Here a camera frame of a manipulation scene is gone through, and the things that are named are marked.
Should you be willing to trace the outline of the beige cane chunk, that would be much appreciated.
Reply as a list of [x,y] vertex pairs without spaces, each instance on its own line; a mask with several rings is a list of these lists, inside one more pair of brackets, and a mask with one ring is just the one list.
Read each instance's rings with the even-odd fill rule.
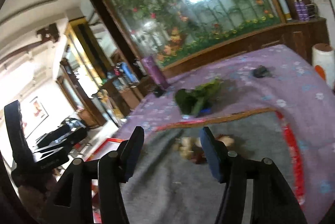
[[182,150],[182,149],[180,149],[179,154],[182,158],[190,161],[192,159],[193,155],[194,155],[194,152],[192,150]]

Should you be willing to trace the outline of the beige sugarcane chunk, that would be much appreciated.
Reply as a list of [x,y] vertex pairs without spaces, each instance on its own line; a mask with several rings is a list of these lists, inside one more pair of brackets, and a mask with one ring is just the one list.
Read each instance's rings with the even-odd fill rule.
[[180,140],[180,149],[182,151],[193,151],[193,146],[196,138],[193,137],[183,137]]

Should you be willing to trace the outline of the red white shallow box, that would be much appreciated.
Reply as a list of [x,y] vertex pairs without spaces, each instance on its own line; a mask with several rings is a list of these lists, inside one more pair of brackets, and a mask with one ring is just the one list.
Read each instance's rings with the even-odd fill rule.
[[[117,150],[119,145],[123,142],[123,139],[119,138],[107,138],[98,146],[85,160],[93,161],[96,159],[100,159],[106,153],[110,151]],[[101,216],[100,216],[100,209],[99,209],[99,195],[98,195],[98,180],[93,179],[91,181],[91,195],[92,195],[92,204],[93,204],[93,220],[94,223],[102,223]]]

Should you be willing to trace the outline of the grey felt mat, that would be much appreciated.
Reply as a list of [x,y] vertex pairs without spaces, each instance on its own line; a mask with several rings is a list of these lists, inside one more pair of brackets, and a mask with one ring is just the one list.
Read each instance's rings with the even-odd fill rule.
[[[247,159],[274,160],[291,188],[295,178],[281,122],[275,112],[210,124],[214,136],[234,139],[231,150]],[[169,129],[153,134],[144,144],[135,173],[121,192],[130,223],[214,223],[224,184],[212,176],[206,163],[182,158],[175,143],[199,137],[200,128]]]

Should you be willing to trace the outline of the purple thermos bottle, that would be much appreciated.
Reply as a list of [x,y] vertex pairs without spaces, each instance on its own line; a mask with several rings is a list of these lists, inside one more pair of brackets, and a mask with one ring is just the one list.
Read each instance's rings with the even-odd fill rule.
[[159,85],[163,89],[167,89],[170,85],[167,82],[164,74],[156,64],[153,56],[147,56],[141,60],[142,65],[147,70],[147,73],[151,76],[156,85]]

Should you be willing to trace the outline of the green leafy vegetable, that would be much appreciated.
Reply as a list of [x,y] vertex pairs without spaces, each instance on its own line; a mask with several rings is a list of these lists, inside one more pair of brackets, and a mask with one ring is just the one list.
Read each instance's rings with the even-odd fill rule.
[[198,117],[203,110],[210,108],[222,88],[223,81],[214,78],[193,89],[179,89],[174,94],[174,101],[181,114]]

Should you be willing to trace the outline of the purple floral tablecloth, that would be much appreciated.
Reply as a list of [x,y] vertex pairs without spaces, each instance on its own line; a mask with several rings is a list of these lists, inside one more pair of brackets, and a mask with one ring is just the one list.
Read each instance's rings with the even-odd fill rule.
[[[270,77],[255,78],[263,65]],[[290,128],[289,148],[300,168],[298,200],[308,223],[318,223],[334,202],[334,95],[303,58],[283,44],[214,62],[169,79],[167,92],[148,95],[117,131],[128,138],[140,125],[147,136],[174,124],[190,125],[173,95],[214,78],[223,80],[218,102],[204,120],[263,108],[275,109]]]

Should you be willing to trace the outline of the black car key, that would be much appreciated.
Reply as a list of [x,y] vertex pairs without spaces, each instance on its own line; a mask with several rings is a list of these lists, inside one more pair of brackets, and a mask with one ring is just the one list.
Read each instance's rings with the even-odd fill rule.
[[265,78],[265,77],[270,77],[271,72],[269,71],[267,67],[260,65],[259,67],[253,70],[252,75],[255,78]]

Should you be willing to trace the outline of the purple spray bottles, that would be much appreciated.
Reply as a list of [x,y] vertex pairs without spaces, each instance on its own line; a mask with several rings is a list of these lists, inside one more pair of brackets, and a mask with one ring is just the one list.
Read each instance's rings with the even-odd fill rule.
[[294,0],[294,5],[300,21],[309,21],[307,7],[302,0]]

